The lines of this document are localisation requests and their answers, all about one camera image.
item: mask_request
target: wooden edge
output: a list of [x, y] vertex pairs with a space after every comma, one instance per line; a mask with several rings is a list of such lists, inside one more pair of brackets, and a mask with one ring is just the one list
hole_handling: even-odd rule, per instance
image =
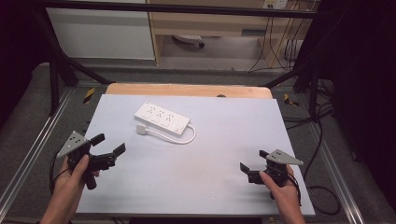
[[106, 94], [120, 95], [178, 95], [178, 96], [209, 96], [224, 95], [234, 98], [272, 99], [272, 93], [264, 87], [215, 86], [215, 85], [181, 85], [181, 84], [136, 84], [113, 83]]

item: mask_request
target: metal rail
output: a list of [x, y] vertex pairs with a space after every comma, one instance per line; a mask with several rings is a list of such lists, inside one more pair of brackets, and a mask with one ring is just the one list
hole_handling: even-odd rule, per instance
[[[301, 94], [298, 94], [298, 98], [305, 114], [309, 117], [310, 114], [308, 112], [308, 102], [306, 101], [305, 97], [302, 96]], [[310, 125], [316, 139], [319, 140], [320, 130], [318, 124], [311, 122]], [[337, 191], [337, 195], [340, 199], [340, 202], [344, 206], [344, 210], [346, 212], [347, 218], [349, 219], [349, 222], [353, 224], [363, 224], [364, 219], [361, 216], [361, 211], [359, 210], [359, 207], [356, 205], [352, 193], [350, 192], [349, 187], [347, 186], [347, 182], [345, 181], [340, 169], [338, 168], [337, 163], [334, 161], [334, 158], [332, 157], [332, 153], [324, 138], [322, 139], [319, 153], [321, 158], [323, 159], [327, 171], [329, 172], [329, 176], [332, 179], [332, 183], [334, 185], [335, 190]]]
[[167, 4], [138, 4], [138, 3], [113, 3], [113, 2], [87, 2], [68, 0], [35, 0], [35, 4], [41, 7], [73, 8], [89, 10], [111, 10], [111, 11], [143, 11], [143, 12], [169, 12], [169, 13], [193, 13], [214, 14], [253, 17], [275, 17], [275, 18], [300, 18], [318, 19], [333, 15], [333, 11], [293, 11], [266, 8], [248, 7], [205, 7], [184, 6]]
[[69, 101], [72, 92], [73, 89], [70, 88], [70, 90], [64, 93], [58, 110], [52, 117], [49, 117], [47, 119], [46, 124], [44, 125], [35, 142], [33, 143], [20, 167], [18, 168], [18, 171], [15, 173], [14, 177], [12, 177], [12, 180], [9, 182], [6, 190], [3, 192], [3, 195], [0, 198], [0, 223], [2, 223], [3, 219], [6, 217], [8, 209], [17, 197], [26, 177], [29, 175], [33, 165], [35, 164], [35, 161], [37, 160], [41, 149], [46, 144], [47, 140], [50, 137], [50, 134], [52, 133], [53, 128], [55, 127], [62, 113], [64, 112], [64, 109]]

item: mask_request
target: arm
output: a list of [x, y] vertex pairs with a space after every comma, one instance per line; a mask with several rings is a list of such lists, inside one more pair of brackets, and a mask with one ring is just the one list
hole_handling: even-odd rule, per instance
[[[69, 223], [76, 213], [78, 203], [84, 189], [84, 181], [81, 179], [88, 167], [89, 157], [85, 155], [79, 161], [75, 170], [61, 174], [55, 185], [52, 198], [40, 223]], [[64, 159], [61, 171], [68, 168], [67, 158]]]
[[[290, 166], [287, 166], [289, 174], [293, 175], [293, 170]], [[274, 195], [277, 209], [283, 221], [288, 224], [294, 223], [305, 223], [303, 214], [300, 210], [300, 205], [297, 197], [297, 189], [288, 180], [288, 183], [280, 188], [274, 180], [266, 174], [260, 171], [262, 182]]]

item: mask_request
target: black plastic part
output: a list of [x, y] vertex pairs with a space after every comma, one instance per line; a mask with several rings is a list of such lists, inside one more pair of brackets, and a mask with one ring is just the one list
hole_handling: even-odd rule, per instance
[[267, 161], [267, 169], [264, 172], [271, 176], [280, 187], [285, 186], [285, 182], [288, 180], [288, 168], [285, 164]]
[[82, 177], [87, 185], [87, 189], [96, 189], [96, 180], [92, 173], [85, 172]]
[[260, 156], [261, 156], [261, 157], [266, 158], [268, 155], [269, 155], [268, 152], [263, 151], [263, 150], [260, 150]]
[[105, 140], [105, 135], [103, 133], [99, 133], [98, 135], [96, 135], [94, 138], [91, 139], [91, 145], [94, 147], [99, 143], [103, 142], [104, 140]]
[[122, 143], [122, 145], [113, 150], [113, 153], [116, 154], [116, 157], [118, 157], [120, 154], [124, 153], [125, 150], [125, 144]]
[[105, 135], [102, 133], [98, 134], [91, 141], [86, 141], [82, 146], [76, 148], [74, 151], [67, 155], [67, 163], [71, 170], [74, 170], [76, 168], [78, 162], [84, 155], [90, 156], [90, 163], [88, 164], [87, 170], [82, 176], [88, 189], [95, 189], [97, 186], [95, 177], [92, 172], [99, 170], [108, 170], [110, 166], [115, 166], [117, 157], [125, 152], [125, 144], [122, 144], [114, 149], [111, 153], [98, 156], [92, 155], [90, 153], [91, 145], [96, 146], [103, 140], [105, 140]]
[[242, 162], [239, 162], [239, 167], [241, 168], [242, 172], [244, 172], [245, 174], [248, 174], [250, 169], [246, 165], [244, 165]]

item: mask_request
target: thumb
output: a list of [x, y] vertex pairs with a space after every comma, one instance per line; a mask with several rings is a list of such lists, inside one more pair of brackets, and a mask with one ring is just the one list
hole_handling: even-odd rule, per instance
[[274, 182], [273, 178], [269, 176], [267, 173], [263, 171], [259, 171], [260, 177], [262, 178], [262, 182], [264, 182], [265, 186], [269, 190], [271, 190], [273, 193], [277, 192], [279, 190], [279, 187], [277, 184]]
[[81, 158], [81, 160], [79, 160], [76, 168], [74, 169], [72, 175], [70, 176], [70, 178], [73, 179], [73, 181], [79, 182], [79, 180], [81, 179], [82, 175], [84, 174], [85, 170], [88, 167], [89, 161], [90, 158], [88, 157], [88, 155], [84, 155]]

